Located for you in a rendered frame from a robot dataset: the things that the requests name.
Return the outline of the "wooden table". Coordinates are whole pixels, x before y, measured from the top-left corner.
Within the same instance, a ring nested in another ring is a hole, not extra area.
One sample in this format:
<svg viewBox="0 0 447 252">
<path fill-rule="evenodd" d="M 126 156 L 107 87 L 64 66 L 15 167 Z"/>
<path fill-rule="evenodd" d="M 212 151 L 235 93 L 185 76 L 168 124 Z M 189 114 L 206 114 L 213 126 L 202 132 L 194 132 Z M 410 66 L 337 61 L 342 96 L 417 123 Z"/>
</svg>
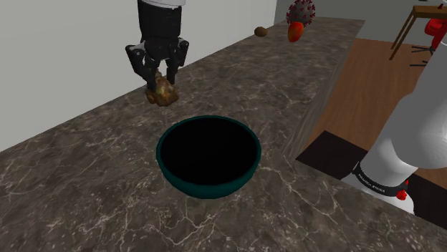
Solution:
<svg viewBox="0 0 447 252">
<path fill-rule="evenodd" d="M 411 27 L 415 23 L 416 19 L 447 19 L 447 6 L 438 8 L 437 6 L 414 6 L 408 15 L 404 25 L 402 26 L 399 34 L 395 38 L 391 47 L 393 53 L 390 55 L 389 60 L 392 60 L 399 50 L 401 44 L 405 40 Z"/>
</svg>

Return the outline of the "dark teal bowl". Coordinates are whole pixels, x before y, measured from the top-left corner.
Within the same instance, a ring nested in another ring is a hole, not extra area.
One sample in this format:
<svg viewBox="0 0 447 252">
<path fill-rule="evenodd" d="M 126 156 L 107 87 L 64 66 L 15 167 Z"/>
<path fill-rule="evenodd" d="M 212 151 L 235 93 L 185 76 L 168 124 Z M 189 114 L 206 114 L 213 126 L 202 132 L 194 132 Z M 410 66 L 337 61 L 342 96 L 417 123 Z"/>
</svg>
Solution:
<svg viewBox="0 0 447 252">
<path fill-rule="evenodd" d="M 218 115 L 177 122 L 156 145 L 156 160 L 165 179 L 200 199 L 236 192 L 252 178 L 260 159 L 256 134 L 238 120 Z"/>
</svg>

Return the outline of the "brown lumpy rock-like object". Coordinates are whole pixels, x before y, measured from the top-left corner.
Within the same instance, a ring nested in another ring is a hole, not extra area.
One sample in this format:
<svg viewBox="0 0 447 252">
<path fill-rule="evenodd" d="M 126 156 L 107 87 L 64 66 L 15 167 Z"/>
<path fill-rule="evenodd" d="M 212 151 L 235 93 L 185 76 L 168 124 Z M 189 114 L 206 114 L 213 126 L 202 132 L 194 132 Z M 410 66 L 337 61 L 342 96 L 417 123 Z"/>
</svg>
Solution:
<svg viewBox="0 0 447 252">
<path fill-rule="evenodd" d="M 179 99 L 177 89 L 160 73 L 155 73 L 155 90 L 146 89 L 145 95 L 151 104 L 167 107 Z"/>
</svg>

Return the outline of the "grey spiky ball red tips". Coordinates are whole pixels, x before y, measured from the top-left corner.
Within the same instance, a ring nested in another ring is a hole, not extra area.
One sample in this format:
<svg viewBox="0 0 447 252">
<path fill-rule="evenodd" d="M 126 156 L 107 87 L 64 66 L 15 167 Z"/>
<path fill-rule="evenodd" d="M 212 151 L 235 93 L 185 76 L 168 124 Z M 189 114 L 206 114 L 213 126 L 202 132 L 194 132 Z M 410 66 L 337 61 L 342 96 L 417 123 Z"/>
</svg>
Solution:
<svg viewBox="0 0 447 252">
<path fill-rule="evenodd" d="M 312 0 L 295 0 L 286 14 L 288 24 L 300 22 L 304 26 L 311 24 L 315 17 L 315 5 Z"/>
</svg>

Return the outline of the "red orange mango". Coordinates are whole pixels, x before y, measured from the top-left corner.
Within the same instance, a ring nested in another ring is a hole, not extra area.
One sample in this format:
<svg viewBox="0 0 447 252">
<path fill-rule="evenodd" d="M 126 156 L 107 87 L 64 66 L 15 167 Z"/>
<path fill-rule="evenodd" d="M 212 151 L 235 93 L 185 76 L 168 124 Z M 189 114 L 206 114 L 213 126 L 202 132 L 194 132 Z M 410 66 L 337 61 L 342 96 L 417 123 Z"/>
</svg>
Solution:
<svg viewBox="0 0 447 252">
<path fill-rule="evenodd" d="M 287 38 L 289 42 L 297 42 L 304 32 L 304 25 L 302 22 L 293 21 L 288 28 Z"/>
</svg>

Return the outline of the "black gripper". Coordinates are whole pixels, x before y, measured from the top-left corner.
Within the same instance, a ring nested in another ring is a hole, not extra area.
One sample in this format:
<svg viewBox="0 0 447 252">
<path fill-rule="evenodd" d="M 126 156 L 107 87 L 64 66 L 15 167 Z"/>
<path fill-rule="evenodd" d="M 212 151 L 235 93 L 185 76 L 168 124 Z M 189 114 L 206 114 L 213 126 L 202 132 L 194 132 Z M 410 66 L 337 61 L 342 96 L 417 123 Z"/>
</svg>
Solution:
<svg viewBox="0 0 447 252">
<path fill-rule="evenodd" d="M 183 0 L 137 0 L 141 42 L 127 45 L 126 54 L 134 73 L 143 78 L 148 90 L 156 88 L 155 74 L 161 60 L 167 65 L 166 77 L 175 84 L 183 67 L 189 42 L 180 38 Z"/>
</svg>

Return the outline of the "dark robot stand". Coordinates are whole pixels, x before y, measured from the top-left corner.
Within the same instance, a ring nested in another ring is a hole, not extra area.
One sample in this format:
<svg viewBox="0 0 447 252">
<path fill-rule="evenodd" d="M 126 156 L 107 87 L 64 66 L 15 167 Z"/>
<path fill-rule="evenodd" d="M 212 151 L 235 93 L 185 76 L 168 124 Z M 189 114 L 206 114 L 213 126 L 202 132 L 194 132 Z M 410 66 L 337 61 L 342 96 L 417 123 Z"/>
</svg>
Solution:
<svg viewBox="0 0 447 252">
<path fill-rule="evenodd" d="M 340 180 L 366 154 L 367 150 L 324 131 L 296 160 Z M 416 216 L 447 230 L 447 189 L 413 174 L 407 194 L 413 199 Z"/>
</svg>

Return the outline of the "red office chair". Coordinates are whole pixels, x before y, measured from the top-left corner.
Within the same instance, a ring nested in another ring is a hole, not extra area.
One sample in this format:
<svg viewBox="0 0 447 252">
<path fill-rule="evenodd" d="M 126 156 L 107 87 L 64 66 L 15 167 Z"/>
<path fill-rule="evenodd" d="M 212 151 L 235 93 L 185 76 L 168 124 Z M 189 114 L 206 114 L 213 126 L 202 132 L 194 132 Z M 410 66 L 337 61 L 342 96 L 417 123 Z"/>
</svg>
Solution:
<svg viewBox="0 0 447 252">
<path fill-rule="evenodd" d="M 433 37 L 429 47 L 412 46 L 415 52 L 430 52 L 431 55 L 436 51 L 441 43 L 443 36 L 447 33 L 447 19 L 431 19 L 424 28 L 424 33 Z"/>
</svg>

